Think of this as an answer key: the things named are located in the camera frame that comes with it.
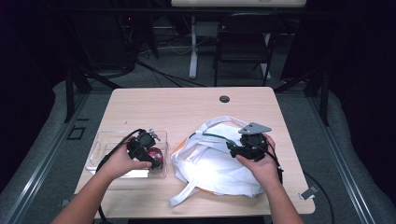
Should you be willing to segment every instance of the red object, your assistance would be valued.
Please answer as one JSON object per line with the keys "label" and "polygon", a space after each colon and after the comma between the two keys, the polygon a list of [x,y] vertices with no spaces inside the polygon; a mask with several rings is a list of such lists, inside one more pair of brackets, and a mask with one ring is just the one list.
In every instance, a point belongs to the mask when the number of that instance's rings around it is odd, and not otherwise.
{"label": "red object", "polygon": [[163,153],[159,148],[152,147],[151,149],[148,150],[148,155],[155,161],[163,163]]}

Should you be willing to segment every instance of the table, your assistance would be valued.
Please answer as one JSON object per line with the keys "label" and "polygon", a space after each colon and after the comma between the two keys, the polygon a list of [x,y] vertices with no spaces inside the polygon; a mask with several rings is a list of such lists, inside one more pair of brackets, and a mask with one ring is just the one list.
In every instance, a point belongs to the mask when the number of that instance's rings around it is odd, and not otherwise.
{"label": "table", "polygon": [[[172,0],[172,7],[304,7],[306,0]],[[189,78],[197,77],[197,43],[196,43],[196,20],[191,17],[191,62]],[[265,71],[267,64],[261,64],[262,72]]]}
{"label": "table", "polygon": [[[222,95],[229,96],[230,102],[222,103],[219,100]],[[186,186],[175,177],[170,154],[204,122],[225,115],[273,129],[269,134],[276,141],[276,155],[285,170],[284,187],[300,214],[313,213],[313,200],[301,200],[298,195],[308,186],[273,90],[267,87],[236,87],[114,90],[98,132],[139,128],[167,131],[168,172],[166,178],[115,180],[102,202],[105,215],[132,218],[269,215],[265,194],[251,199],[200,191],[176,207],[169,205],[169,199]],[[91,176],[83,169],[76,192]]]}

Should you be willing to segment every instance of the plastic box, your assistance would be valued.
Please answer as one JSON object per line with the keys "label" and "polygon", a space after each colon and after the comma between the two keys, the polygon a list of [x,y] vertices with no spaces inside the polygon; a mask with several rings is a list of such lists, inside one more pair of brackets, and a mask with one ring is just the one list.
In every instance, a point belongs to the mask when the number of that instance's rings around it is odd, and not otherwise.
{"label": "plastic box", "polygon": [[[103,159],[105,155],[107,155],[126,135],[130,132],[119,131],[119,132],[99,132],[95,140],[93,141],[93,145],[89,154],[89,157],[86,161],[85,168],[93,175],[96,172],[96,168]],[[167,161],[167,152],[168,152],[168,143],[167,143],[167,133],[165,131],[154,131],[161,141],[156,141],[157,147],[161,150],[163,154],[163,168],[160,170],[153,169],[141,169],[141,170],[132,170],[126,175],[123,175],[121,178],[165,178],[166,177],[166,161]]]}

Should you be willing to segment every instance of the wrist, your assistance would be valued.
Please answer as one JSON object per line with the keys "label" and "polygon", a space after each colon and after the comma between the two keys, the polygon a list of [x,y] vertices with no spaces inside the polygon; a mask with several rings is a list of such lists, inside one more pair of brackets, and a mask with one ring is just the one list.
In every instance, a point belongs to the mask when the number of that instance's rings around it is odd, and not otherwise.
{"label": "wrist", "polygon": [[108,172],[105,167],[99,170],[98,172],[96,172],[95,175],[102,181],[106,182],[107,184],[110,184],[111,182],[113,182],[113,180],[116,179],[116,177],[114,177],[110,172]]}
{"label": "wrist", "polygon": [[262,181],[260,184],[266,191],[283,188],[278,178],[267,179]]}

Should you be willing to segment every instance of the white bag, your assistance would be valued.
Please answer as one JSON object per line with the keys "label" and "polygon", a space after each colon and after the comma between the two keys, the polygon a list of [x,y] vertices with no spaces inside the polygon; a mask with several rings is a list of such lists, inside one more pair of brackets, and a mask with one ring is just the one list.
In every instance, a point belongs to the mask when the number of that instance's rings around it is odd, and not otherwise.
{"label": "white bag", "polygon": [[[234,127],[222,122],[233,122]],[[177,196],[170,200],[171,206],[182,203],[199,189],[214,194],[246,195],[254,197],[263,192],[253,174],[230,154],[226,141],[241,146],[238,131],[248,125],[232,117],[218,117],[204,123],[187,138],[172,154],[176,177],[188,183]]]}

